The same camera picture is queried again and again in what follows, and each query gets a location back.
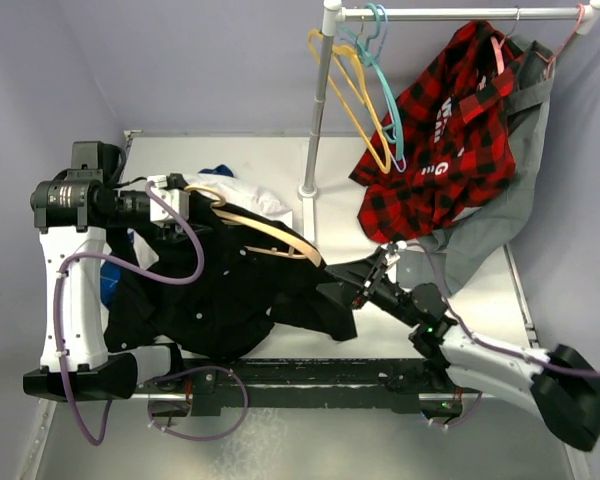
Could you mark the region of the beige wooden hanger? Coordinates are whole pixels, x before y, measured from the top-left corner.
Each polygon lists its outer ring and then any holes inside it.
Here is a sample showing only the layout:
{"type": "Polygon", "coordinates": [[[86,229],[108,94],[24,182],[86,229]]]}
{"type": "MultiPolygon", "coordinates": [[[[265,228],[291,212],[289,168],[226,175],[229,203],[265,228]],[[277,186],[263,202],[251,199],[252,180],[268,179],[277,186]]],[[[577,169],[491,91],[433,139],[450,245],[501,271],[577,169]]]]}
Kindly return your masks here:
{"type": "Polygon", "coordinates": [[[227,204],[226,198],[219,191],[210,187],[201,185],[187,185],[184,188],[187,193],[191,192],[207,192],[216,197],[216,200],[211,203],[211,209],[225,225],[243,226],[252,230],[265,234],[281,243],[288,246],[287,251],[279,251],[277,249],[263,249],[260,247],[247,246],[251,252],[264,255],[287,258],[291,260],[308,260],[315,267],[320,267],[322,264],[322,256],[320,252],[309,242],[302,240],[284,230],[274,226],[262,223],[260,221],[238,215],[232,212],[222,210],[222,207],[227,204]]]}

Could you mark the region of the black button shirt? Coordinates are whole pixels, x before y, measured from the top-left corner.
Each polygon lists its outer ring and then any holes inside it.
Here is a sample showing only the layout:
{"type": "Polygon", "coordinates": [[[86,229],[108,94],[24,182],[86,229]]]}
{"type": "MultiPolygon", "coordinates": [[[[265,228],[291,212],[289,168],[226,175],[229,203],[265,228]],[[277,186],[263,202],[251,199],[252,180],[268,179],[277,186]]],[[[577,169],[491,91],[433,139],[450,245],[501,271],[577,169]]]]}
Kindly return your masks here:
{"type": "Polygon", "coordinates": [[[165,336],[195,354],[236,359],[277,324],[335,341],[356,338],[352,312],[317,289],[332,280],[324,262],[272,255],[280,242],[248,226],[226,224],[203,193],[190,195],[189,208],[204,254],[201,276],[170,285],[123,271],[108,308],[109,351],[149,346],[165,336]]]}

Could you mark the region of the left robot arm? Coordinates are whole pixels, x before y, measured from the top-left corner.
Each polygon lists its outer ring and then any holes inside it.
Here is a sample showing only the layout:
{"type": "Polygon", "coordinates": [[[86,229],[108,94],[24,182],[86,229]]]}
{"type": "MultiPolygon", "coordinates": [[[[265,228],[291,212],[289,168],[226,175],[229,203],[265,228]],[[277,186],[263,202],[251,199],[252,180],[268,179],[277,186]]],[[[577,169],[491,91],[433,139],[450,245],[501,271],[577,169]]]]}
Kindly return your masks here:
{"type": "Polygon", "coordinates": [[[68,169],[41,182],[30,198],[46,268],[47,320],[39,365],[24,374],[25,394],[58,402],[130,398],[152,381],[164,392],[182,387],[186,369],[173,343],[112,353],[101,321],[101,265],[110,262],[167,285],[194,282],[142,270],[121,253],[106,254],[109,232],[142,225],[173,234],[189,218],[180,174],[153,175],[142,191],[123,190],[126,153],[101,141],[77,141],[68,169]]]}

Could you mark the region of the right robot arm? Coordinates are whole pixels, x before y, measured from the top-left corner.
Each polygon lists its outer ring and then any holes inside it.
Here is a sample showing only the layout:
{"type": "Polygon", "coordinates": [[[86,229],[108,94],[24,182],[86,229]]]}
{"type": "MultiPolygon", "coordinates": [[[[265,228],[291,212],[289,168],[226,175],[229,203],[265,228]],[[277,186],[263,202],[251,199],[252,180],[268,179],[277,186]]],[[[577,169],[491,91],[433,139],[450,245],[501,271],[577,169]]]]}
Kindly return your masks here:
{"type": "Polygon", "coordinates": [[[318,286],[347,311],[372,303],[410,327],[415,350],[431,361],[426,383],[497,397],[540,418],[560,441],[590,452],[600,439],[600,371],[575,348],[520,347],[478,334],[456,314],[434,283],[401,288],[388,271],[397,253],[378,248],[366,258],[331,264],[318,286]]]}

